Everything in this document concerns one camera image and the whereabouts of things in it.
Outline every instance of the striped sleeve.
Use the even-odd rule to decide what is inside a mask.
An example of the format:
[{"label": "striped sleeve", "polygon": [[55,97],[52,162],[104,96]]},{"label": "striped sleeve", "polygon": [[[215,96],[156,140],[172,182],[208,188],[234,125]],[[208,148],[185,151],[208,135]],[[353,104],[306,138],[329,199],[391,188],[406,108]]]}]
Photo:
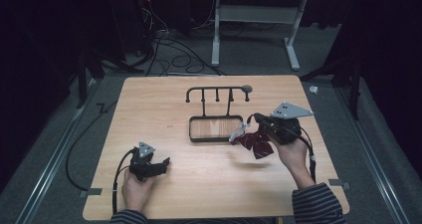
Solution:
[{"label": "striped sleeve", "polygon": [[338,199],[325,183],[304,190],[295,190],[292,200],[298,224],[347,223]]},{"label": "striped sleeve", "polygon": [[148,219],[140,212],[123,210],[112,215],[109,223],[112,224],[146,224]]}]

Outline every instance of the wooden table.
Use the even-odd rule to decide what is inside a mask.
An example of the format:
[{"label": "wooden table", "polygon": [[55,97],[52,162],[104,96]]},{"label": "wooden table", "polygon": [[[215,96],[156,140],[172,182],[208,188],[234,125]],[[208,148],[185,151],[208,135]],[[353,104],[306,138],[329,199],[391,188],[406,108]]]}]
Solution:
[{"label": "wooden table", "polygon": [[[229,142],[194,143],[189,139],[189,119],[202,115],[201,92],[192,87],[243,86],[253,91],[250,101],[234,91],[231,113],[246,119],[254,112],[269,115],[281,102],[310,110],[296,76],[128,78],[121,90],[99,166],[91,188],[101,195],[88,197],[84,217],[111,217],[112,183],[121,158],[142,140],[156,148],[152,163],[171,158],[166,174],[157,178],[144,210],[150,219],[268,217],[293,215],[292,191],[296,185],[276,153],[255,159],[253,152]],[[225,114],[228,92],[205,91],[207,115]],[[300,117],[316,154],[316,181],[337,179],[335,169],[313,116]],[[247,132],[257,129],[252,121]],[[124,208],[119,177],[117,207]],[[343,212],[349,206],[340,186],[331,187]]]}]

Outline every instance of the desk leg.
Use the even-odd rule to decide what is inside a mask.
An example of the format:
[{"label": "desk leg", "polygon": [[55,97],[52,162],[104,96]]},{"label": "desk leg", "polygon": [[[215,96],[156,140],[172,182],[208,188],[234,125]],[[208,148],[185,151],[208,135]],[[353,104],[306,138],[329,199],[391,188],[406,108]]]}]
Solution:
[{"label": "desk leg", "polygon": [[220,0],[215,0],[214,40],[212,42],[212,61],[214,67],[220,64]]},{"label": "desk leg", "polygon": [[298,33],[299,25],[302,20],[302,16],[304,15],[305,5],[307,4],[307,0],[301,0],[301,4],[299,5],[298,12],[295,16],[295,21],[293,24],[293,30],[290,38],[285,38],[285,46],[288,52],[289,60],[294,71],[298,71],[300,66],[298,62],[298,58],[296,57],[295,49],[293,48],[293,41],[295,40],[296,34]]}]

